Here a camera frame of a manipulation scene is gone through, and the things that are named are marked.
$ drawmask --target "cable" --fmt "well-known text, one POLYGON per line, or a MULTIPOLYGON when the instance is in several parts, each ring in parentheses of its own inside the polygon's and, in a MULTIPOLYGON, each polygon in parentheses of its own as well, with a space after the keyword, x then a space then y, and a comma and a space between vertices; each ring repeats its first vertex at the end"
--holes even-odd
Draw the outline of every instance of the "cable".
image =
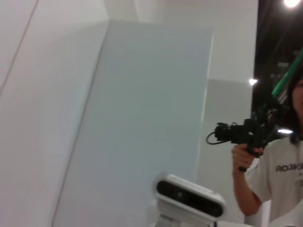
POLYGON ((206 137, 206 142, 209 144, 209 145, 218 145, 218 144, 222 144, 222 143, 226 143, 228 142, 229 140, 223 140, 223 141, 220 141, 220 142, 216 142, 216 143, 212 143, 212 142, 209 142, 208 139, 211 135, 214 135, 214 131, 212 133, 210 133, 207 137, 206 137))

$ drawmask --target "person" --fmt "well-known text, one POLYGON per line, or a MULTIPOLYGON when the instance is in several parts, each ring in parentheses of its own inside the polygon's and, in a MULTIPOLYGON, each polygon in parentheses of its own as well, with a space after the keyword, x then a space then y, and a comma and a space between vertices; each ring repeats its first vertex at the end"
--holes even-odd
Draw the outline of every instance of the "person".
POLYGON ((249 168, 254 156, 248 153, 247 145, 232 149, 233 184, 238 205, 244 215, 256 214, 262 203, 271 200, 272 221, 290 212, 303 198, 303 67, 292 77, 287 100, 290 110, 287 117, 290 136, 269 143, 265 149, 256 149, 263 154, 258 164, 247 173, 239 167, 249 168))

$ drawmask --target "light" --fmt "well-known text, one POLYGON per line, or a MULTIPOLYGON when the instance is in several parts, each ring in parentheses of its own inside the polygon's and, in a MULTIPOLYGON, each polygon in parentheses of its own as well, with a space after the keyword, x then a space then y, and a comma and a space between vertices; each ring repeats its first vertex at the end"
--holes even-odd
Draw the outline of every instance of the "light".
POLYGON ((250 79, 250 85, 254 85, 255 83, 257 83, 257 80, 256 79, 250 79))
POLYGON ((280 130, 278 130, 278 132, 279 132, 279 133, 282 133, 282 134, 290 134, 290 133, 292 133, 293 131, 290 131, 290 130, 288 130, 288 129, 280 129, 280 130))
POLYGON ((301 0, 284 0, 284 5, 286 5, 288 8, 293 8, 298 5, 300 1, 301 0))

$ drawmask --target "white wall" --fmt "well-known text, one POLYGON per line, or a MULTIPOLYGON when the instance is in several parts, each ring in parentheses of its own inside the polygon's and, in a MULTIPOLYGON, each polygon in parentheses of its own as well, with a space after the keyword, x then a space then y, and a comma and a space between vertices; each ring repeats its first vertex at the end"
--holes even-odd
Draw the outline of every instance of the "white wall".
POLYGON ((135 0, 135 4, 140 21, 213 27, 211 79, 247 82, 253 76, 258 0, 135 0))
POLYGON ((232 190, 232 145, 209 146, 217 122, 242 123, 250 116, 258 0, 136 0, 140 21, 214 28, 197 182, 227 199, 227 220, 243 222, 232 190), (144 3, 152 5, 151 11, 144 3))
POLYGON ((0 89, 38 0, 0 1, 0 89))
POLYGON ((108 17, 114 20, 138 21, 134 0, 103 0, 108 17))
POLYGON ((205 139, 214 131, 217 122, 243 124, 243 120, 250 117, 250 101, 251 88, 248 83, 209 80, 197 181, 222 194, 228 207, 225 220, 232 222, 244 220, 233 195, 231 156, 233 144, 211 146, 205 139))
POLYGON ((50 226, 105 19, 99 0, 39 2, 0 96, 1 227, 50 226))

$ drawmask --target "dark hair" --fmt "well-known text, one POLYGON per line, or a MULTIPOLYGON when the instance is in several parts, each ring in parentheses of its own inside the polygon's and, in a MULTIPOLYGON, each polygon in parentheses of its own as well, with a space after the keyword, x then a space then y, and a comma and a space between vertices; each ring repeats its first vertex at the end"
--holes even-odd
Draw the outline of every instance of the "dark hair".
POLYGON ((303 67, 297 70, 294 75, 292 76, 291 80, 288 84, 287 89, 287 104, 289 105, 290 109, 285 117, 285 125, 288 129, 292 130, 293 133, 290 135, 291 143, 295 144, 298 141, 298 138, 301 134, 301 126, 300 121, 298 118, 298 114, 294 109, 293 104, 293 90, 297 83, 302 79, 303 76, 303 67))

